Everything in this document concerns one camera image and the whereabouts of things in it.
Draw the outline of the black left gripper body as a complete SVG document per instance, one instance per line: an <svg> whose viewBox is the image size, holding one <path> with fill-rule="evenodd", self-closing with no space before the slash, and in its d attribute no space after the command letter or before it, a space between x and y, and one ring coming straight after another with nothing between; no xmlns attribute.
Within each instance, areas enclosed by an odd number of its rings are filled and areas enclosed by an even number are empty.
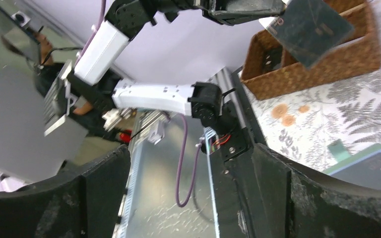
<svg viewBox="0 0 381 238"><path fill-rule="evenodd" d="M286 9L282 0L165 0L164 14L175 19L180 11L198 10L220 25L238 25L266 17L280 16Z"/></svg>

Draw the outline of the dark credit card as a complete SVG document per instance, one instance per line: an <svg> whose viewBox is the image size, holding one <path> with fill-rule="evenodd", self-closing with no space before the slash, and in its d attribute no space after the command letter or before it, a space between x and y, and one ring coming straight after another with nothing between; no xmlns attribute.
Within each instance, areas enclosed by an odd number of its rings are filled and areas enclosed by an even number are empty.
<svg viewBox="0 0 381 238"><path fill-rule="evenodd" d="M284 2L282 15L258 21L307 69L354 33L355 27L322 0Z"/></svg>
<svg viewBox="0 0 381 238"><path fill-rule="evenodd" d="M381 152L363 157L329 175L355 185L381 190Z"/></svg>

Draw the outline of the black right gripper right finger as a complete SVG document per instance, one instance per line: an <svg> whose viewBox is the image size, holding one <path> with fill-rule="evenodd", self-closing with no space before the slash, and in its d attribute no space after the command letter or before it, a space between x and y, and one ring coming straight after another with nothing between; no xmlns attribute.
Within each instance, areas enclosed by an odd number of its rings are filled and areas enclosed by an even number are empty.
<svg viewBox="0 0 381 238"><path fill-rule="evenodd" d="M294 162L263 144L252 155L274 238L381 238L381 191Z"/></svg>

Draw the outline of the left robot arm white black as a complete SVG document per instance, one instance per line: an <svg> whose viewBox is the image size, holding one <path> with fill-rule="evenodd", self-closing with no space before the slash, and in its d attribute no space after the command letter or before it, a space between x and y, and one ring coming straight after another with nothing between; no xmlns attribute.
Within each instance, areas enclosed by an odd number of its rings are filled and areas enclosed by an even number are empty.
<svg viewBox="0 0 381 238"><path fill-rule="evenodd" d="M222 94L207 80L245 61L258 20L282 0L116 0L67 75L95 108L145 108L222 126Z"/></svg>

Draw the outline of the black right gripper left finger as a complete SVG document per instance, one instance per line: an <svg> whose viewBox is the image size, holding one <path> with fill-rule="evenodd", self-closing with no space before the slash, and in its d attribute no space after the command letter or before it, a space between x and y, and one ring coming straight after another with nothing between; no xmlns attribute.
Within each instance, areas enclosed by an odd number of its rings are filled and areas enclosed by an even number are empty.
<svg viewBox="0 0 381 238"><path fill-rule="evenodd" d="M122 145L52 178L0 192L0 238L110 238L130 169Z"/></svg>

